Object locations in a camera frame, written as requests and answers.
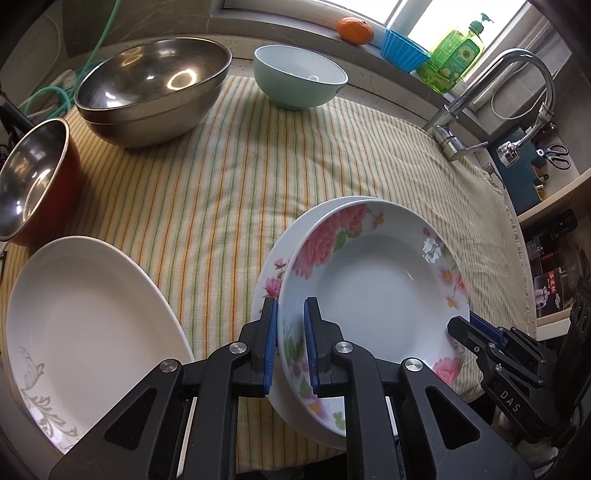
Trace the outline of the floral plate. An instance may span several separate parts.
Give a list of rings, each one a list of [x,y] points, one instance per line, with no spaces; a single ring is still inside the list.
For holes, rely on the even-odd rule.
[[[283,232],[270,250],[254,287],[252,308],[250,308],[252,321],[259,319],[260,309],[263,308],[266,297],[277,298],[280,295],[280,285],[287,263],[308,230],[311,230],[312,226],[325,214],[359,199],[358,196],[346,196],[322,202],[298,217]],[[290,383],[283,373],[280,348],[276,348],[273,381],[267,399],[280,418],[305,439],[337,450],[346,448],[346,437],[342,435],[345,432],[342,429],[345,426],[344,401],[341,398],[320,400],[314,398],[301,403],[300,396],[291,390]]]
[[[437,231],[413,211],[360,198],[325,214],[294,249],[280,285],[277,340],[283,373],[300,402],[311,388],[304,301],[377,359],[424,361],[447,385],[462,369],[463,347],[449,320],[468,317],[460,267]]]

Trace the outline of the white plate grey pattern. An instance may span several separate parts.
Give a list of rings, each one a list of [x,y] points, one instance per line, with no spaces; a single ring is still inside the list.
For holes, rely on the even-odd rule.
[[[52,241],[26,262],[8,303],[6,347],[17,398],[61,454],[161,361],[194,359],[149,276],[86,236]]]

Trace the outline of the red steel bowl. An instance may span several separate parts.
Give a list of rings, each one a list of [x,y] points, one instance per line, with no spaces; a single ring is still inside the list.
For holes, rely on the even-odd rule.
[[[69,123],[53,118],[34,126],[1,169],[1,240],[27,248],[50,241],[76,209],[81,183]]]

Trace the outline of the large steel bowl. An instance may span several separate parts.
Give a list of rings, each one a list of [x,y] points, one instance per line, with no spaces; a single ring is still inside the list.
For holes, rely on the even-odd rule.
[[[123,148],[157,145],[204,120],[221,94],[231,60],[228,48],[209,39],[145,42],[91,70],[74,103],[104,141]]]

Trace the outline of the teal knife holder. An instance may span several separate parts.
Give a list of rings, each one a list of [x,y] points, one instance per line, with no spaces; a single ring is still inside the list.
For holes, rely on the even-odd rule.
[[[502,178],[515,212],[520,215],[533,208],[541,202],[536,186],[542,182],[534,169],[534,162],[537,162],[539,155],[531,141],[520,149],[520,158],[511,167],[506,167],[497,154],[497,147],[507,141],[517,141],[525,135],[521,128],[518,128],[510,135],[499,138],[489,147],[494,164]]]

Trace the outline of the striped yellow towel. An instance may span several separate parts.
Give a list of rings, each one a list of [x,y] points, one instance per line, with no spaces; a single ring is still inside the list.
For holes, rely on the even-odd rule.
[[[424,217],[457,258],[474,311],[536,331],[525,243],[505,191],[481,167],[449,162],[420,127],[335,98],[276,108],[231,76],[204,121],[169,142],[124,150],[67,116],[84,174],[66,227],[132,258],[160,289],[197,357],[238,335],[260,270],[298,216],[363,195]]]

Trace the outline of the scissors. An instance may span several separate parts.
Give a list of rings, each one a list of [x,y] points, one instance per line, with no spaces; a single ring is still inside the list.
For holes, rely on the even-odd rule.
[[[565,171],[571,168],[569,150],[563,144],[553,144],[547,148],[537,149],[537,154],[558,170]]]

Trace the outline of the green dish soap bottle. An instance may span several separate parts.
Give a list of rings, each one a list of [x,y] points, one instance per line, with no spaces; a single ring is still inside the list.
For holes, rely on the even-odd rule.
[[[482,13],[466,33],[452,30],[431,52],[430,59],[417,68],[419,78],[439,94],[450,92],[485,49],[481,38],[485,22],[491,19]]]

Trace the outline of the blue ribbed cup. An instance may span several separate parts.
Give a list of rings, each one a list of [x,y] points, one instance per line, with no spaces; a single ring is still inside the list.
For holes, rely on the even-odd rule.
[[[381,56],[406,73],[415,71],[431,58],[425,48],[390,29],[385,32]]]

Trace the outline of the light green ceramic bowl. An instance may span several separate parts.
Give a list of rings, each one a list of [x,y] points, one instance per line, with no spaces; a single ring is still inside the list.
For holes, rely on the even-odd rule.
[[[327,104],[349,82],[346,71],[334,61],[288,45],[254,50],[252,70],[257,86],[274,105],[294,111]]]

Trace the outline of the orange fruit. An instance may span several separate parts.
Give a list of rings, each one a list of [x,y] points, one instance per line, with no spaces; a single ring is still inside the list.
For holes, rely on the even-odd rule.
[[[370,44],[375,38],[373,27],[367,21],[346,17],[335,24],[335,31],[346,42],[356,46]]]

